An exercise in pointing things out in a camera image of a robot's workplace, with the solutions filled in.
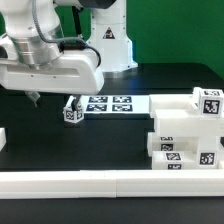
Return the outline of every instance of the white platform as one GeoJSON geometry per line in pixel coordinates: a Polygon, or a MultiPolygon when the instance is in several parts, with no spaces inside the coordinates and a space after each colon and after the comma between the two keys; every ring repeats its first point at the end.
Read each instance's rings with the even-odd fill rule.
{"type": "Polygon", "coordinates": [[[224,170],[0,173],[0,198],[224,196],[224,170]]]}

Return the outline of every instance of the green wall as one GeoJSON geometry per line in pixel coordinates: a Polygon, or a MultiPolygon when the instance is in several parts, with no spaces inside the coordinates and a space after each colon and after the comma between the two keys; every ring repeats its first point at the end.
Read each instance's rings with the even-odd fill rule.
{"type": "MultiPolygon", "coordinates": [[[[128,36],[134,41],[137,62],[203,63],[224,78],[223,0],[127,0],[127,3],[128,36]]],[[[57,11],[64,33],[73,35],[70,8],[60,7],[57,11]]],[[[88,38],[88,10],[81,20],[88,38]]]]}

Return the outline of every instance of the black and white pattern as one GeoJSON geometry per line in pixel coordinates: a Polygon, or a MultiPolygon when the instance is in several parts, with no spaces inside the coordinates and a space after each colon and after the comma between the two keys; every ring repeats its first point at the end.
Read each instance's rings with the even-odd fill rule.
{"type": "Polygon", "coordinates": [[[168,164],[168,170],[181,170],[182,164],[168,164]]]}
{"type": "Polygon", "coordinates": [[[67,120],[73,121],[74,120],[74,112],[66,110],[65,111],[65,116],[67,120]]]}
{"type": "Polygon", "coordinates": [[[77,120],[81,119],[83,117],[83,111],[82,109],[76,111],[77,120]]]}
{"type": "Polygon", "coordinates": [[[204,90],[206,96],[220,96],[220,92],[217,90],[204,90]]]}
{"type": "Polygon", "coordinates": [[[173,141],[173,137],[161,137],[160,140],[163,141],[173,141]]]}
{"type": "Polygon", "coordinates": [[[161,144],[161,151],[174,151],[174,144],[161,144]]]}
{"type": "Polygon", "coordinates": [[[108,102],[107,96],[89,97],[89,103],[107,103],[107,102],[108,102]]]}
{"type": "Polygon", "coordinates": [[[132,103],[131,96],[114,96],[113,103],[132,103]]]}
{"type": "Polygon", "coordinates": [[[200,154],[200,165],[214,165],[215,153],[214,152],[202,152],[200,154]]]}
{"type": "Polygon", "coordinates": [[[123,104],[123,105],[113,105],[112,106],[113,112],[132,112],[133,107],[130,104],[123,104]]]}
{"type": "Polygon", "coordinates": [[[181,156],[180,153],[166,153],[166,158],[168,161],[180,161],[181,160],[181,156]]]}
{"type": "Polygon", "coordinates": [[[92,112],[107,111],[107,105],[106,104],[89,104],[87,106],[86,111],[92,111],[92,112]]]}
{"type": "Polygon", "coordinates": [[[219,100],[205,100],[204,101],[204,114],[218,114],[220,107],[219,100]]]}

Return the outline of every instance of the white structure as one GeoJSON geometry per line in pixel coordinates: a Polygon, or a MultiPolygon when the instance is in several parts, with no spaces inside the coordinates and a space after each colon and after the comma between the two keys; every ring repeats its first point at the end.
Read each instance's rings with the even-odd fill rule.
{"type": "Polygon", "coordinates": [[[106,10],[91,10],[87,43],[99,50],[105,77],[119,78],[122,71],[138,66],[133,61],[132,41],[127,37],[127,0],[117,0],[106,10]]]}
{"type": "Polygon", "coordinates": [[[155,119],[155,133],[149,133],[148,138],[152,169],[171,169],[176,163],[179,166],[173,166],[173,169],[188,169],[181,159],[182,151],[194,154],[191,169],[221,168],[223,101],[222,90],[201,88],[195,88],[193,95],[150,96],[150,114],[155,119]],[[169,151],[170,160],[164,151],[169,151]]]}

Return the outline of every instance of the black cable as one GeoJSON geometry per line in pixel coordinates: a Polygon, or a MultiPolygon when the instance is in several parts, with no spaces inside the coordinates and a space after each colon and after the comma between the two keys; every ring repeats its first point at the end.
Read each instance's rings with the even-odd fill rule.
{"type": "Polygon", "coordinates": [[[83,8],[79,9],[76,6],[72,6],[72,14],[74,19],[76,34],[81,37],[82,37],[82,28],[81,28],[79,13],[82,11],[83,11],[83,8]]]}

